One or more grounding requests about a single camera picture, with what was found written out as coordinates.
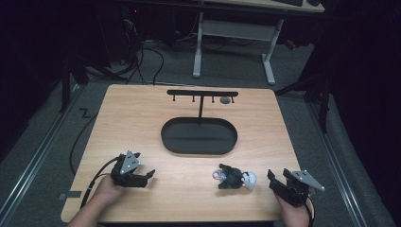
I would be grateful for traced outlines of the grey tape strip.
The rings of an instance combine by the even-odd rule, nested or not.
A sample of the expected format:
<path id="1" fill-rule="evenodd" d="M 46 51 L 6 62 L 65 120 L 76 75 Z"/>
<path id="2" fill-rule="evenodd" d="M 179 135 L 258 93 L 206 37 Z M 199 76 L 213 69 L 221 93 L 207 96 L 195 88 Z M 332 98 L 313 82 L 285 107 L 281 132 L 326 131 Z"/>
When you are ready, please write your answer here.
<path id="1" fill-rule="evenodd" d="M 61 193 L 59 195 L 58 200 L 65 201 L 68 198 L 80 198 L 81 193 L 82 193 L 81 191 L 68 191 L 66 193 Z"/>

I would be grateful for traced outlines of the person's left hand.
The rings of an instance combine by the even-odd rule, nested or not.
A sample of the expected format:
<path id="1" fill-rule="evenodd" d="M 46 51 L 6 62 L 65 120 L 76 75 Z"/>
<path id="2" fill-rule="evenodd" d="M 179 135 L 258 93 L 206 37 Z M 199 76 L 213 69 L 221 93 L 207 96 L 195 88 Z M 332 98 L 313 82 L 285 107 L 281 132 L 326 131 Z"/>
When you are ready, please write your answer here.
<path id="1" fill-rule="evenodd" d="M 96 188 L 93 199 L 105 205 L 116 202 L 124 193 L 122 186 L 116 185 L 110 175 L 105 175 Z"/>

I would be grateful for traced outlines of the person's right hand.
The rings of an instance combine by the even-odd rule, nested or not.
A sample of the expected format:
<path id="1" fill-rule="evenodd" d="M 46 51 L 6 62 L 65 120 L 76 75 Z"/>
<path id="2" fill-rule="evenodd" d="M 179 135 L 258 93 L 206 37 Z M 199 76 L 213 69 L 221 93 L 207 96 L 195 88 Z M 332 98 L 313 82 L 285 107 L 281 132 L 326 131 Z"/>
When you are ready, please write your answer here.
<path id="1" fill-rule="evenodd" d="M 309 214 L 304 206 L 293 207 L 275 195 L 281 209 L 281 217 L 286 227 L 309 227 Z"/>

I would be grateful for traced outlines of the metal floor rail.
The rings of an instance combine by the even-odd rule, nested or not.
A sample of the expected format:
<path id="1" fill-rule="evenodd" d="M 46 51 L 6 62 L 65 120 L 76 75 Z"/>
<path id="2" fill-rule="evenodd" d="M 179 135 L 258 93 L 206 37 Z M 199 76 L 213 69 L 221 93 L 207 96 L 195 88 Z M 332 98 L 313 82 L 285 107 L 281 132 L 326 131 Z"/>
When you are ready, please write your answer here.
<path id="1" fill-rule="evenodd" d="M 306 107 L 323 141 L 324 151 L 327 156 L 328 163 L 332 168 L 336 184 L 354 227 L 367 227 L 366 219 L 361 212 L 355 193 L 340 165 L 339 159 L 334 151 L 334 147 L 328 137 L 328 134 L 323 131 L 320 125 L 318 108 L 314 104 L 310 103 L 306 103 Z"/>
<path id="2" fill-rule="evenodd" d="M 28 121 L 27 128 L 0 164 L 0 227 L 6 227 L 41 168 L 71 105 L 84 86 L 67 88 L 71 100 L 63 109 L 62 86 L 57 85 L 44 105 Z"/>

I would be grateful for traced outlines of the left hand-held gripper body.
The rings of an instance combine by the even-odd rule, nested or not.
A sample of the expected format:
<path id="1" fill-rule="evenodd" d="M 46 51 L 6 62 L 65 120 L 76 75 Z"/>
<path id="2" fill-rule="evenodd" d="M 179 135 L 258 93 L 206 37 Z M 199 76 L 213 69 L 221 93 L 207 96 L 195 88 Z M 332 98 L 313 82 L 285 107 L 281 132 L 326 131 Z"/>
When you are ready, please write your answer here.
<path id="1" fill-rule="evenodd" d="M 111 172 L 111 177 L 116 185 L 128 187 L 127 183 L 129 180 L 141 179 L 140 175 L 134 173 L 140 166 L 139 156 L 139 153 L 133 153 L 128 150 L 126 154 L 121 154 L 117 158 L 117 163 Z"/>

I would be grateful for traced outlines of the black and white plush keychain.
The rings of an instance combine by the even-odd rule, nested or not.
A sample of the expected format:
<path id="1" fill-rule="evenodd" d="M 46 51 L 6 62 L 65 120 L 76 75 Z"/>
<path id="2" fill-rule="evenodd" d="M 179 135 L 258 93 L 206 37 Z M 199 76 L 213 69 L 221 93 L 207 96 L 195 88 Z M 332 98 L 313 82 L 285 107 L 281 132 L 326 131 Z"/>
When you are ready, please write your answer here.
<path id="1" fill-rule="evenodd" d="M 256 175 L 251 171 L 242 171 L 236 167 L 220 164 L 212 173 L 219 180 L 218 189 L 239 189 L 245 187 L 254 190 L 257 183 Z"/>

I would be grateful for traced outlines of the black hook rack with tray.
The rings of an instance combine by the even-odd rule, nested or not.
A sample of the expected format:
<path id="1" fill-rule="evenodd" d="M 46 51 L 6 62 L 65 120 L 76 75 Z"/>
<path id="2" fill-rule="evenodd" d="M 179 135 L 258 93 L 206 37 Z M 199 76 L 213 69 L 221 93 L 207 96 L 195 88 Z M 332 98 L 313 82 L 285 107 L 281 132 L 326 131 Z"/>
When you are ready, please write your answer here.
<path id="1" fill-rule="evenodd" d="M 224 155 L 230 152 L 237 142 L 235 126 L 223 118 L 204 117 L 203 104 L 206 97 L 215 102 L 216 97 L 227 98 L 234 103 L 238 92 L 167 90 L 173 96 L 200 98 L 199 114 L 196 117 L 174 117 L 165 122 L 161 129 L 165 148 L 176 154 Z"/>

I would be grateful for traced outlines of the white metal desk frame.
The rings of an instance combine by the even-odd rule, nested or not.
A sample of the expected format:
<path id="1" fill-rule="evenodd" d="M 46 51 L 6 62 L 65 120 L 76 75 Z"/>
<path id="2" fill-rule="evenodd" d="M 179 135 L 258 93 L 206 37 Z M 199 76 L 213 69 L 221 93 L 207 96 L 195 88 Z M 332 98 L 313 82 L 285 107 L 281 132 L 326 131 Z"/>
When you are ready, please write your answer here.
<path id="1" fill-rule="evenodd" d="M 306 15 L 320 14 L 325 11 L 324 6 L 319 0 L 304 0 L 301 7 L 282 4 L 272 0 L 200 0 L 201 7 L 206 7 L 207 5 L 240 7 L 241 9 L 250 7 L 252 9 L 268 9 L 273 12 L 305 13 Z M 267 52 L 261 55 L 261 61 L 264 66 L 267 83 L 269 85 L 275 84 L 270 58 L 285 22 L 283 16 L 274 20 L 273 25 L 268 26 L 245 22 L 230 22 L 223 19 L 204 19 L 202 12 L 199 13 L 198 19 L 197 48 L 193 66 L 194 78 L 198 79 L 201 76 L 202 38 L 204 36 L 216 36 L 268 42 L 270 45 Z"/>

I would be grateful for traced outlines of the black keyboard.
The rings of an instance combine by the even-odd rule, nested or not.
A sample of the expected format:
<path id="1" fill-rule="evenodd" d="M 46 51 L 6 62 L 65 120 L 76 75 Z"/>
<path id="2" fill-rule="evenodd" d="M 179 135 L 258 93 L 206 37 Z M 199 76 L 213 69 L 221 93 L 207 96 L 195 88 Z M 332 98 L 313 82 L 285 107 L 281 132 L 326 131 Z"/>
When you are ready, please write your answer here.
<path id="1" fill-rule="evenodd" d="M 304 0 L 272 0 L 272 1 L 295 6 L 295 7 L 301 7 L 304 2 Z"/>

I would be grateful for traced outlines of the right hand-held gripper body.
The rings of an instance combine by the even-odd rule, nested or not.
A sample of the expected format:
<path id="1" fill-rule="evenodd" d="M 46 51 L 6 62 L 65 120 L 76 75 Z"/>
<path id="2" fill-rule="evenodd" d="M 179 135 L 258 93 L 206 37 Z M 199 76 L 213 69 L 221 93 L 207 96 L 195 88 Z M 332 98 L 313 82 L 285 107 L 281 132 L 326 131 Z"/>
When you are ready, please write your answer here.
<path id="1" fill-rule="evenodd" d="M 294 207 L 299 207 L 306 202 L 311 189 L 324 191 L 325 187 L 321 185 L 307 170 L 290 170 L 295 178 L 294 182 L 286 182 L 286 190 L 277 193 L 287 203 Z"/>

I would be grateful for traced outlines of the black metal stand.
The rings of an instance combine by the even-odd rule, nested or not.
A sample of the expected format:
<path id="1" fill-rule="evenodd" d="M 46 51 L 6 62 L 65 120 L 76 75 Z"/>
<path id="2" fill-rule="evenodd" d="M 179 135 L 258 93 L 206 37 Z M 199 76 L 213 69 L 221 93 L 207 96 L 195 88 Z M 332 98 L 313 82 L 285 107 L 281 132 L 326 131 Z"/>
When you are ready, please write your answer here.
<path id="1" fill-rule="evenodd" d="M 86 85 L 89 81 L 84 65 L 84 58 L 72 53 L 68 54 L 62 62 L 61 113 L 65 112 L 70 104 L 72 94 L 71 79 L 74 79 L 78 85 Z"/>
<path id="2" fill-rule="evenodd" d="M 327 132 L 326 117 L 329 111 L 328 102 L 333 74 L 326 66 L 306 66 L 300 78 L 289 86 L 275 91 L 282 96 L 291 91 L 305 91 L 304 101 L 307 103 L 319 102 L 318 122 L 321 130 Z"/>

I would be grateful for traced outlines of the dark computer tower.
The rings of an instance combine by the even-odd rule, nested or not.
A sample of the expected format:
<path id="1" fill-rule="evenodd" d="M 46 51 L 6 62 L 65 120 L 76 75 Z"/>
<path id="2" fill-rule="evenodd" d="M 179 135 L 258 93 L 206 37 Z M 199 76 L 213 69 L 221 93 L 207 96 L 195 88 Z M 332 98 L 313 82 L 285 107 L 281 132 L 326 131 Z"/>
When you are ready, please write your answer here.
<path id="1" fill-rule="evenodd" d="M 138 8 L 122 7 L 122 18 L 125 37 L 128 44 L 128 60 L 134 62 L 136 52 L 141 44 L 141 27 Z"/>

